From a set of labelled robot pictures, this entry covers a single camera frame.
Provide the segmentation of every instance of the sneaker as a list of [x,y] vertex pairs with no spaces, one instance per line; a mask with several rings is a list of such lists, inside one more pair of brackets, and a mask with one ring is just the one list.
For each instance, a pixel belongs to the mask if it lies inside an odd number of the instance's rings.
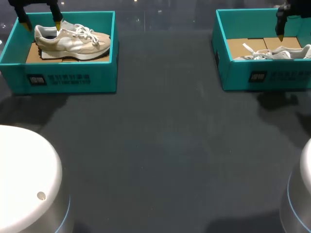
[[279,53],[287,51],[292,59],[310,59],[311,58],[311,45],[306,45],[302,49],[289,49],[283,46],[278,47],[272,53]]
[[279,50],[258,50],[257,52],[253,51],[247,44],[243,44],[243,46],[251,52],[252,55],[237,57],[235,60],[264,60],[264,59],[291,59],[291,54],[287,51],[287,49]]
[[103,56],[110,48],[110,36],[96,33],[81,24],[62,21],[56,27],[35,27],[35,41],[42,59],[75,58],[81,61]]

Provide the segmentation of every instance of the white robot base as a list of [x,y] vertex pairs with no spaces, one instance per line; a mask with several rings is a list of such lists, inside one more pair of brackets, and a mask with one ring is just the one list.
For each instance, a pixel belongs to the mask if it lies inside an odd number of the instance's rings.
[[293,169],[280,206],[286,233],[311,233],[311,140]]
[[72,233],[59,156],[32,131],[0,125],[0,233]]

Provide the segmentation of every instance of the shoelace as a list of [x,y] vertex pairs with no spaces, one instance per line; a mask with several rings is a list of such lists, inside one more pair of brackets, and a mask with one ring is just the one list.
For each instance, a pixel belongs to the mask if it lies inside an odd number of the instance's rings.
[[73,36],[80,36],[83,37],[84,39],[90,37],[92,39],[92,45],[96,46],[99,44],[99,39],[97,38],[97,36],[92,34],[94,32],[93,29],[85,27],[81,24],[75,24],[75,26],[77,26],[77,29],[74,32]]
[[258,50],[255,52],[247,44],[243,43],[243,46],[252,53],[252,60],[272,59],[271,50]]

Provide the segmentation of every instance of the cardboard insert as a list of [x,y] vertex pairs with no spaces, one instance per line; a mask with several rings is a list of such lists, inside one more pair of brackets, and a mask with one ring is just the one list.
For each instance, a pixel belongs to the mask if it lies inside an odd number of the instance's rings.
[[26,63],[60,63],[60,62],[108,62],[109,55],[90,61],[77,61],[75,59],[52,59],[42,60],[39,55],[39,48],[35,43],[31,44]]
[[243,46],[243,43],[247,44],[255,52],[258,50],[275,50],[280,46],[291,49],[301,48],[296,37],[285,37],[282,42],[277,37],[259,39],[228,39],[227,42],[232,59],[251,55],[251,52]]

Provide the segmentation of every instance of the black tabletop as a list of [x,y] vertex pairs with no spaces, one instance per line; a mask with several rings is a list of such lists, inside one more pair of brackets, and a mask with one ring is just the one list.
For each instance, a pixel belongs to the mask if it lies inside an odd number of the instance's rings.
[[[13,97],[2,79],[0,123],[53,144],[74,233],[282,232],[279,202],[311,135],[311,94],[224,92],[210,44],[217,8],[278,3],[60,1],[62,11],[116,11],[118,90]],[[0,15],[2,50],[16,19],[6,0]]]

